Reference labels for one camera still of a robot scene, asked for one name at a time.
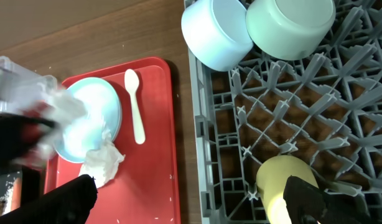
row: plastic spoon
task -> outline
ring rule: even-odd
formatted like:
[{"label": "plastic spoon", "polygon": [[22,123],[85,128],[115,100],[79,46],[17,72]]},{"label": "plastic spoon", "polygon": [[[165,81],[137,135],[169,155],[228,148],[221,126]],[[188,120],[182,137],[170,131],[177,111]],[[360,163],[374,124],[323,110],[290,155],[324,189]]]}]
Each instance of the plastic spoon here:
[{"label": "plastic spoon", "polygon": [[146,141],[146,134],[144,133],[144,127],[142,126],[141,115],[139,106],[137,104],[136,92],[139,87],[140,81],[136,72],[131,69],[126,70],[124,73],[124,88],[129,93],[131,104],[131,115],[133,118],[133,131],[134,139],[137,144],[142,144]]}]

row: red tray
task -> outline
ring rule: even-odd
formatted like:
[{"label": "red tray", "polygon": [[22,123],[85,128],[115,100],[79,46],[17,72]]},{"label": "red tray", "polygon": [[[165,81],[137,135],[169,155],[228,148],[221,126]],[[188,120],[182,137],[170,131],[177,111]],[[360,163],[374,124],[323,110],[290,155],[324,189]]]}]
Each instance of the red tray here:
[{"label": "red tray", "polygon": [[[124,72],[139,75],[137,100],[146,142],[136,144]],[[98,189],[98,198],[87,224],[180,223],[179,187],[170,70],[160,58],[150,57],[66,79],[68,87],[86,77],[107,80],[122,105],[122,125],[114,142],[126,157],[115,178]],[[45,193],[76,178],[81,164],[56,156],[47,164]]]}]

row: plastic dish rack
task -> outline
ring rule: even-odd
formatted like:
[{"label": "plastic dish rack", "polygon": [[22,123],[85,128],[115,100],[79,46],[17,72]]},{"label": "plastic dish rack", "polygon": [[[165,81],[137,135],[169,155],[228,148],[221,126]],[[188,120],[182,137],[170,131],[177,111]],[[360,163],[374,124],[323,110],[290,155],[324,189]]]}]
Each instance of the plastic dish rack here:
[{"label": "plastic dish rack", "polygon": [[335,5],[332,30],[303,60],[255,46],[219,73],[190,53],[202,223],[269,223],[256,173],[280,154],[382,222],[382,2]]}]

